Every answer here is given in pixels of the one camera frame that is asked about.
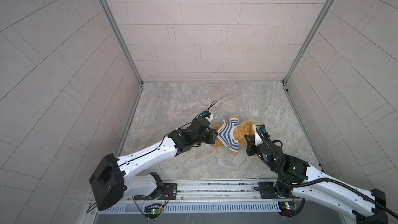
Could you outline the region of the blue white striped knit sweater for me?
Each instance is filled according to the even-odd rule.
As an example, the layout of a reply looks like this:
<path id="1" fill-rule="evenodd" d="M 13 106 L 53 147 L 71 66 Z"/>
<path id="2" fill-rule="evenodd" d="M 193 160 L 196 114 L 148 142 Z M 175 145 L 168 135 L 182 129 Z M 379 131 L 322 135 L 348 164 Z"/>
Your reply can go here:
<path id="1" fill-rule="evenodd" d="M 232 152 L 239 151 L 239 142 L 234 138 L 234 130 L 239 125 L 239 120 L 237 117 L 232 117 L 228 122 L 223 120 L 223 124 L 221 128 L 218 129 L 217 138 L 221 141 L 221 143 L 229 148 Z"/>

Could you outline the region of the tan plush teddy bear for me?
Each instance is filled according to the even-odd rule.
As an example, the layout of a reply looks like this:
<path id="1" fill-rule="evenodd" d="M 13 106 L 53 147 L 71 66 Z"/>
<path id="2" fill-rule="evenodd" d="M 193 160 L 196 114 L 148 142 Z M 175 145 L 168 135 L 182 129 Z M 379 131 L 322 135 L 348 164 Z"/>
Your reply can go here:
<path id="1" fill-rule="evenodd" d="M 212 127 L 212 129 L 216 129 L 216 131 L 218 131 L 218 129 L 221 128 L 222 124 L 223 124 L 223 122 L 217 123 Z M 247 148 L 247 141 L 245 139 L 246 135 L 250 135 L 250 136 L 255 135 L 255 132 L 252 128 L 254 124 L 257 124 L 257 122 L 255 120 L 249 120 L 249 121 L 244 121 L 244 122 L 240 122 L 240 120 L 239 120 L 239 125 L 237 128 L 235 128 L 234 133 L 233 133 L 234 138 L 239 142 L 239 150 L 241 148 L 242 149 Z M 213 144 L 212 147 L 219 148 L 219 147 L 225 147 L 225 146 L 221 143 L 221 141 L 218 138 L 216 138 L 215 144 Z M 238 152 L 230 151 L 230 153 L 233 155 L 238 155 Z"/>

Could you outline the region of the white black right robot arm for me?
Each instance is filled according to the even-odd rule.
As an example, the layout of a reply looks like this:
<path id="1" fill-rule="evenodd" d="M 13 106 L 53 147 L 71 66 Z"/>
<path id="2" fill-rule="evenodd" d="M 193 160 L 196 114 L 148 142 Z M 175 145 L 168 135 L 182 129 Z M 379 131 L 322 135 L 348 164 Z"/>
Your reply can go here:
<path id="1" fill-rule="evenodd" d="M 308 162 L 285 154 L 261 132 L 246 135 L 246 153 L 257 156 L 277 174 L 272 186 L 259 186 L 257 191 L 281 198 L 305 199 L 333 209 L 358 224 L 386 224 L 391 212 L 386 207 L 386 195 L 378 189 L 365 190 L 348 185 L 311 166 Z"/>

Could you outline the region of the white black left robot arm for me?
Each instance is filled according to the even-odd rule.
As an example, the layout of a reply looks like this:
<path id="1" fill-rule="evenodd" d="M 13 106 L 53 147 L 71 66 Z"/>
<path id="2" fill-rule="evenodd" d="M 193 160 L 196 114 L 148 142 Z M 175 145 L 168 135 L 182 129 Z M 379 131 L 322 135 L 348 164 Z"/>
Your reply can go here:
<path id="1" fill-rule="evenodd" d="M 164 184 L 159 175 L 149 173 L 140 176 L 139 173 L 202 143 L 214 144 L 217 131 L 210 127 L 212 119 L 213 115 L 205 111 L 195 117 L 187 128 L 172 131 L 154 145 L 127 156 L 106 155 L 89 178 L 95 207 L 103 211 L 126 197 L 155 199 L 160 196 Z"/>

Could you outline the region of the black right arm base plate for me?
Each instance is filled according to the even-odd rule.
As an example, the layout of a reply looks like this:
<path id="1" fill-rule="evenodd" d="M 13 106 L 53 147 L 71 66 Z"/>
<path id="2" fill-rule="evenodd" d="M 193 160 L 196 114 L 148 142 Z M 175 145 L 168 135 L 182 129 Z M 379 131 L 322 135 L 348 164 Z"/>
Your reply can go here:
<path id="1" fill-rule="evenodd" d="M 258 191 L 262 198 L 293 198 L 290 188 L 278 182 L 259 182 Z"/>

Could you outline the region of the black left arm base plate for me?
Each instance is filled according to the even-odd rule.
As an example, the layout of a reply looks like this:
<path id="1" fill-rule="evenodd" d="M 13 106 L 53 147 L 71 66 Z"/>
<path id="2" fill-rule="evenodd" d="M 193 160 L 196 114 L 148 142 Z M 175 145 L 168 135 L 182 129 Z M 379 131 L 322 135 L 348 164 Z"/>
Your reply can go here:
<path id="1" fill-rule="evenodd" d="M 177 183 L 164 183 L 162 192 L 155 198 L 150 196 L 134 196 L 134 200 L 145 200 L 145 201 L 164 201 L 164 200 L 175 200 L 177 195 Z"/>

